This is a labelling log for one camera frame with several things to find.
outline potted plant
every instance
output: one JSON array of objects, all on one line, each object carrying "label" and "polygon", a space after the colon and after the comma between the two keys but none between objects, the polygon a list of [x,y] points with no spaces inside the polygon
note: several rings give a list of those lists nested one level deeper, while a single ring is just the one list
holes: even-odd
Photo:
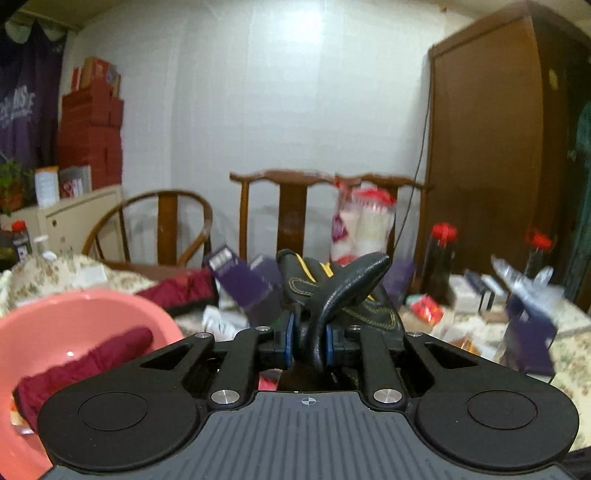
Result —
[{"label": "potted plant", "polygon": [[23,170],[21,164],[14,159],[7,159],[0,164],[0,207],[2,213],[10,215],[22,208],[25,195],[33,185],[32,170]]}]

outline metal screw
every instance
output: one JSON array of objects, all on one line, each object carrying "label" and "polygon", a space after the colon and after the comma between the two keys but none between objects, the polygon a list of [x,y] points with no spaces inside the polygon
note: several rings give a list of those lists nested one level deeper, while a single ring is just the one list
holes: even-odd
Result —
[{"label": "metal screw", "polygon": [[218,390],[212,393],[212,400],[220,405],[229,405],[240,400],[240,395],[234,390]]},{"label": "metal screw", "polygon": [[398,390],[392,388],[383,388],[374,393],[374,400],[380,403],[396,403],[402,400],[402,394]]}]

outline stack of red boxes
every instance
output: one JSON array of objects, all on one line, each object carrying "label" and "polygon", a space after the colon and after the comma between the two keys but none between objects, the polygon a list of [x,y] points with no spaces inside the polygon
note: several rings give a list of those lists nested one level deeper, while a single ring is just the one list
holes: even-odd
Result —
[{"label": "stack of red boxes", "polygon": [[123,101],[113,97],[112,90],[103,79],[95,79],[61,99],[58,164],[90,165],[93,190],[121,183]]}]

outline maroon folded umbrella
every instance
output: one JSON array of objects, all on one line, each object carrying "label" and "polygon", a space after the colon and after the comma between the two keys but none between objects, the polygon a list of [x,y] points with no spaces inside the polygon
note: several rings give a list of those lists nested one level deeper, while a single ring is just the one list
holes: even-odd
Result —
[{"label": "maroon folded umbrella", "polygon": [[104,341],[78,360],[23,378],[12,392],[18,412],[36,432],[39,411],[55,392],[138,358],[153,338],[149,328],[136,327]]},{"label": "maroon folded umbrella", "polygon": [[208,268],[188,270],[182,275],[139,291],[136,295],[153,301],[172,316],[217,302],[217,291]]}]

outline purple curtain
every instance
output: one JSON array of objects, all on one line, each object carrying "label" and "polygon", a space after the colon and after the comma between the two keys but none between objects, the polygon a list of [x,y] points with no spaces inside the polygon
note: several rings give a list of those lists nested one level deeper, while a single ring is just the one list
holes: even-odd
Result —
[{"label": "purple curtain", "polygon": [[0,153],[26,169],[55,164],[65,42],[50,41],[37,22],[23,44],[0,30]]}]

